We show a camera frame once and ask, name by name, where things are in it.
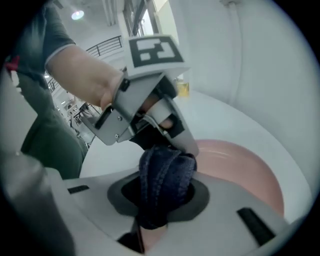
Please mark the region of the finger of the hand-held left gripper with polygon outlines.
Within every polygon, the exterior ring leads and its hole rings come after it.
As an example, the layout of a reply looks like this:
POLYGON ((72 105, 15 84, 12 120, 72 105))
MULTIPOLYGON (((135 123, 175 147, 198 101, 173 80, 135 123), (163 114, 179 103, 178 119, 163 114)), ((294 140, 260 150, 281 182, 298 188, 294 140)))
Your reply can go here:
POLYGON ((198 145, 179 107, 170 97, 160 99, 149 109, 149 123, 157 128, 173 147, 195 157, 199 154, 198 145), (167 119, 172 122, 169 129, 161 126, 161 123, 167 119))

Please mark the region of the person's dark printed T-shirt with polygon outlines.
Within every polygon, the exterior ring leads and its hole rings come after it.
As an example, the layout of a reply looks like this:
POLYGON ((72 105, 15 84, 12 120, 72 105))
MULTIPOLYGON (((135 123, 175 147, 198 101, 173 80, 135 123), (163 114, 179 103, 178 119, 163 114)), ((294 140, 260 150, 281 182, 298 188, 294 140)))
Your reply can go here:
POLYGON ((21 151, 56 169, 63 179, 80 176, 88 148, 56 109, 44 75, 49 60, 73 44, 56 8, 47 2, 24 27, 5 60, 17 65, 18 88, 37 113, 21 151))

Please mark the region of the person's left forearm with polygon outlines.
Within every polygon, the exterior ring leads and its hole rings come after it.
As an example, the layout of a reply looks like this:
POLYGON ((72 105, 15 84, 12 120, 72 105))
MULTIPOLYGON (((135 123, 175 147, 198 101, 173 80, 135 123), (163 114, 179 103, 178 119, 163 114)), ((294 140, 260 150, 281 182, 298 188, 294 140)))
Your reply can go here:
POLYGON ((74 44, 53 55, 46 70, 67 92, 103 110, 112 103, 123 77, 122 71, 74 44))

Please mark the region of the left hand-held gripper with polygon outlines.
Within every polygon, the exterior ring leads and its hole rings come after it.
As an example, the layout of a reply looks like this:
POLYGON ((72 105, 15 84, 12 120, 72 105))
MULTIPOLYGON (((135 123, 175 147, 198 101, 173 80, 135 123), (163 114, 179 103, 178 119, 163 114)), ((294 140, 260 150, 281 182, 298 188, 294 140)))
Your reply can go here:
POLYGON ((148 96, 173 101, 178 95, 175 79, 189 69, 171 35, 130 37, 124 42, 126 70, 109 106, 82 122, 105 145, 132 141, 140 146, 172 146, 141 111, 148 96))

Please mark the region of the big pink plate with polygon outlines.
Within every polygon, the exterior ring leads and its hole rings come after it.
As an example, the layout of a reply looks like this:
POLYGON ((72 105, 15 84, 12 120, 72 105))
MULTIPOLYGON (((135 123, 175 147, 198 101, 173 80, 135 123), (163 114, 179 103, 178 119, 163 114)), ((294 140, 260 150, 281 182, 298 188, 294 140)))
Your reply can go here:
MULTIPOLYGON (((284 218, 284 199, 279 182, 259 156, 242 146, 222 140, 199 140, 197 144, 200 153, 197 156, 196 173, 241 186, 284 218)), ((206 208, 210 200, 208 188, 195 178, 193 185, 195 193, 192 200, 172 213, 178 221, 170 223, 191 221, 206 208)), ((258 244, 257 249, 243 256, 258 255, 262 245, 276 235, 252 209, 244 207, 239 209, 237 214, 258 244)), ((145 256, 166 233, 168 225, 156 230, 142 231, 142 240, 146 247, 145 256)))

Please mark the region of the yellow drink bottle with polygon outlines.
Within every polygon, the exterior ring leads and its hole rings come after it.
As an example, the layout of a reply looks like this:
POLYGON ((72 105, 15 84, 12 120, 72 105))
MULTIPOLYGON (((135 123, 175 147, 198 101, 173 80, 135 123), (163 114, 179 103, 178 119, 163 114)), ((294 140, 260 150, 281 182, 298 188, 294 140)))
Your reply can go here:
POLYGON ((185 82, 183 79, 175 79, 175 85, 177 88, 177 95, 179 97, 189 97, 190 96, 190 85, 188 82, 185 82))

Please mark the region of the black curved railing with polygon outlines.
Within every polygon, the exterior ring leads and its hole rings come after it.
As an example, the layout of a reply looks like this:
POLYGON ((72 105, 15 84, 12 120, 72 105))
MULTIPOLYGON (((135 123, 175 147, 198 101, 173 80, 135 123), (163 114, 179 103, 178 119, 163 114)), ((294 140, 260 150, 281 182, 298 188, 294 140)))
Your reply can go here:
POLYGON ((122 43, 122 37, 115 36, 108 40, 102 41, 90 48, 88 48, 86 51, 94 56, 94 57, 104 57, 109 56, 115 52, 118 52, 122 50, 123 43, 122 43))

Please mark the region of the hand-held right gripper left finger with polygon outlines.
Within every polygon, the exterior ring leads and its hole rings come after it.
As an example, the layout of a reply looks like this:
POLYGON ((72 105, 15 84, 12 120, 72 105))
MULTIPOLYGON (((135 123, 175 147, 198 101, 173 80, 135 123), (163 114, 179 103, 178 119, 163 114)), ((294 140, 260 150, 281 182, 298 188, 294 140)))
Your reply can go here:
POLYGON ((128 233, 134 218, 119 214, 108 200, 108 189, 131 170, 102 176, 63 180, 47 169, 58 211, 70 231, 76 256, 142 256, 118 239, 128 233))

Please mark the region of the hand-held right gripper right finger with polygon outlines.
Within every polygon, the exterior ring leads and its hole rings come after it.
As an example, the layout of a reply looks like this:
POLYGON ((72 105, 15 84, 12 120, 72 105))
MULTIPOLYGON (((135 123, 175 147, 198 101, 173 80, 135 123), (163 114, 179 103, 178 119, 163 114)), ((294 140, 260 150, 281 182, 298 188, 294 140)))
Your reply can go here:
POLYGON ((196 173, 209 191, 206 208, 193 220, 169 223, 147 256, 244 256, 259 246, 237 211, 250 208, 278 235, 286 220, 236 183, 196 173))

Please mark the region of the dark blue cloth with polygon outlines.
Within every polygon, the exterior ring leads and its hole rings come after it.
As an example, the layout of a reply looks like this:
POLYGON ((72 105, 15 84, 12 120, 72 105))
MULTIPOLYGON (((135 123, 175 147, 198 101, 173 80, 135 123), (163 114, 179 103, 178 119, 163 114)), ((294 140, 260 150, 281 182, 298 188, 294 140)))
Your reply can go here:
POLYGON ((147 230, 165 226, 168 214, 185 203, 196 171, 193 154, 163 145, 146 150, 139 160, 139 226, 147 230))

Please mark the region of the person's left hand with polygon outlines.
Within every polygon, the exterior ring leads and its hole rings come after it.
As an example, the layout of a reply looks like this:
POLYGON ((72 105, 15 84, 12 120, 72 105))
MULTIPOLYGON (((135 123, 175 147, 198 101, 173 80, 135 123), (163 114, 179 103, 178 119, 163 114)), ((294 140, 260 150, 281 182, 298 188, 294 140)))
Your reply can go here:
POLYGON ((140 110, 163 129, 169 129, 173 126, 173 121, 170 119, 172 110, 169 103, 163 98, 160 99, 156 94, 149 95, 140 110))

